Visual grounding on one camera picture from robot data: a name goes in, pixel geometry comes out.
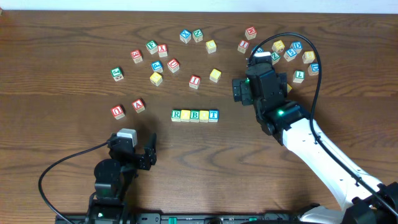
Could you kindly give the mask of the blue T block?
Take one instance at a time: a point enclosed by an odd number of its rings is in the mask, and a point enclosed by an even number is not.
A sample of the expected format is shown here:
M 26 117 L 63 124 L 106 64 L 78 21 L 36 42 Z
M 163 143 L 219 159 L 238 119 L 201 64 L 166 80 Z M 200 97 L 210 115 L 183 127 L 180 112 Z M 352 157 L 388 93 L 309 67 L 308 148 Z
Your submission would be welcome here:
M 219 120 L 220 114 L 218 110 L 209 110 L 209 118 L 208 121 L 212 123 L 217 123 Z

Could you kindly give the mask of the green R block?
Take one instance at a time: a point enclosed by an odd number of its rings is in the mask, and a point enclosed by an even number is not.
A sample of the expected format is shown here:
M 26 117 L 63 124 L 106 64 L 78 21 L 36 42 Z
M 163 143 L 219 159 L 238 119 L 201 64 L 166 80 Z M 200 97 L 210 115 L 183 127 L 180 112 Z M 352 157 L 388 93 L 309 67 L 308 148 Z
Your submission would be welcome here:
M 171 120 L 173 122 L 181 122 L 181 110 L 172 110 Z

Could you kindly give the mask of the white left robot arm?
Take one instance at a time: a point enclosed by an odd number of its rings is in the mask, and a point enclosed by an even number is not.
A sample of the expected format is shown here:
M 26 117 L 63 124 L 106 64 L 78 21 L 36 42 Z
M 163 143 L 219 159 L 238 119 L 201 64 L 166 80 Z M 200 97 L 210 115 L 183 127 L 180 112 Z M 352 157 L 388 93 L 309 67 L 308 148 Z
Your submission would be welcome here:
M 99 162 L 94 175 L 95 192 L 90 197 L 89 207 L 84 219 L 86 224 L 127 224 L 136 223 L 124 201 L 127 190 L 138 170 L 150 170 L 157 162 L 157 135 L 151 134 L 144 146 L 144 153 L 135 150 L 137 134 L 133 129 L 122 129 L 113 133 L 106 141 L 109 159 Z

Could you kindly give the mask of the yellow O block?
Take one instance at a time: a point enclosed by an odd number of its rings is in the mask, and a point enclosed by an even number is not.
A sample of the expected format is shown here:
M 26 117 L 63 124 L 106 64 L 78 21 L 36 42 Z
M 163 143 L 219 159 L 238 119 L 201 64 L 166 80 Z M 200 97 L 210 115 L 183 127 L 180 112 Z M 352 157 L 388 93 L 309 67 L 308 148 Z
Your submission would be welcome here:
M 181 110 L 180 120 L 181 122 L 190 122 L 190 110 Z

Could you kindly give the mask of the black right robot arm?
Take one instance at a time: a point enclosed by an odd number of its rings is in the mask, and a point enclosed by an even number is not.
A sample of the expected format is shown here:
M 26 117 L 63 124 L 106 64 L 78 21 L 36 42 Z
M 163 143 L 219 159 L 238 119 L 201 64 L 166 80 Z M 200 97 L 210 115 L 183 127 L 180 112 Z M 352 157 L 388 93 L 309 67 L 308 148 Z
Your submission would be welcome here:
M 340 206 L 312 205 L 292 223 L 397 223 L 397 183 L 384 185 L 357 166 L 320 129 L 311 114 L 287 100 L 284 74 L 234 79 L 235 101 L 253 105 L 262 130 L 293 152 L 326 185 Z

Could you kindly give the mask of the green B block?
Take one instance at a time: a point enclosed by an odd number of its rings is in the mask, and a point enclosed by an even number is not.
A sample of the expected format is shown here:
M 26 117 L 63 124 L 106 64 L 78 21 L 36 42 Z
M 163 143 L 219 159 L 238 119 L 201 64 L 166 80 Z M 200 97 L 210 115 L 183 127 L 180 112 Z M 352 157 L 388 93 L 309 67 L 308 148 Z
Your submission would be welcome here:
M 190 122 L 192 122 L 192 123 L 200 122 L 200 112 L 198 110 L 190 111 Z

